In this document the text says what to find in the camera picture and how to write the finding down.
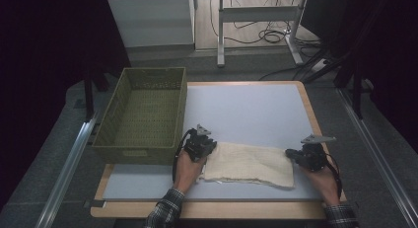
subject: green basket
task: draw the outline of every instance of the green basket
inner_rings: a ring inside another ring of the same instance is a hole
[[[92,147],[110,164],[172,164],[186,96],[185,68],[125,68]]]

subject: white towel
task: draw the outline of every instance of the white towel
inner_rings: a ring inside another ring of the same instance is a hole
[[[202,178],[208,181],[294,187],[293,166],[285,150],[218,142]]]

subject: wooden edge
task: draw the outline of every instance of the wooden edge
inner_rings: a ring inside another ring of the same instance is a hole
[[[156,202],[107,202],[94,217],[146,218]],[[325,219],[320,202],[185,202],[184,219]]]
[[[98,190],[96,191],[95,200],[103,200],[105,187],[107,186],[108,178],[113,171],[114,165],[113,164],[106,164],[104,166],[104,173],[102,174],[102,179],[99,182]]]
[[[296,85],[313,128],[313,133],[322,135],[308,98],[307,91],[299,81],[258,81],[258,82],[188,82],[188,86],[239,86],[239,85]],[[106,164],[101,182],[95,195],[103,200],[105,187],[114,165]],[[341,201],[346,201],[344,191]],[[154,209],[156,202],[106,202],[104,207],[92,207],[94,217],[145,218]],[[320,202],[185,202],[181,218],[258,218],[258,219],[324,219]]]
[[[283,85],[302,84],[300,81],[242,81],[242,82],[187,82],[187,86],[247,86],[247,85]]]

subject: white board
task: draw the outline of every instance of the white board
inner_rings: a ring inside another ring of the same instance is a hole
[[[216,141],[301,149],[313,133],[296,85],[189,86],[184,132],[200,123]],[[319,193],[294,165],[295,187],[200,181],[189,200],[307,200]],[[115,165],[106,200],[158,200],[173,185],[171,166]]]

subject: dark background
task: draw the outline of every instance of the dark background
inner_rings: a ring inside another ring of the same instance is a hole
[[[373,3],[347,0],[335,55],[352,44]],[[415,150],[417,13],[414,0],[389,0],[356,63],[375,86],[372,100]],[[106,0],[0,0],[0,28],[3,206],[59,117],[66,90],[86,70],[117,73],[130,64]]]
[[[67,89],[87,70],[117,73],[130,63],[106,0],[0,2],[2,207],[59,117]],[[105,90],[105,82],[98,87]]]

